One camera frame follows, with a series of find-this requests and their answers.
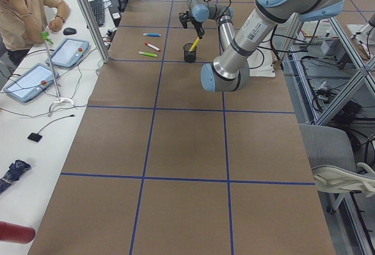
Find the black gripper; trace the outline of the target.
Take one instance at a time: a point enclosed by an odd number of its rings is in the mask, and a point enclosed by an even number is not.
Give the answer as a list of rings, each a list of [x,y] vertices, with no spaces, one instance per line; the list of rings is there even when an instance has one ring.
[[[201,22],[197,22],[197,21],[193,21],[192,24],[194,26],[194,29],[197,32],[197,37],[198,38],[202,38],[204,36],[204,29],[202,27],[202,23]]]

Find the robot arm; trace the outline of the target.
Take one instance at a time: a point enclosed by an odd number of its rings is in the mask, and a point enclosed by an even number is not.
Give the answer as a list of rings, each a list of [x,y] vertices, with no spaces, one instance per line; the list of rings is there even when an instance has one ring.
[[[302,22],[318,21],[341,13],[344,0],[255,0],[255,8],[238,32],[234,31],[232,12],[223,5],[205,0],[187,0],[188,13],[201,25],[216,21],[224,52],[201,69],[202,87],[209,92],[237,91],[250,78],[247,59],[268,34],[293,13]]]

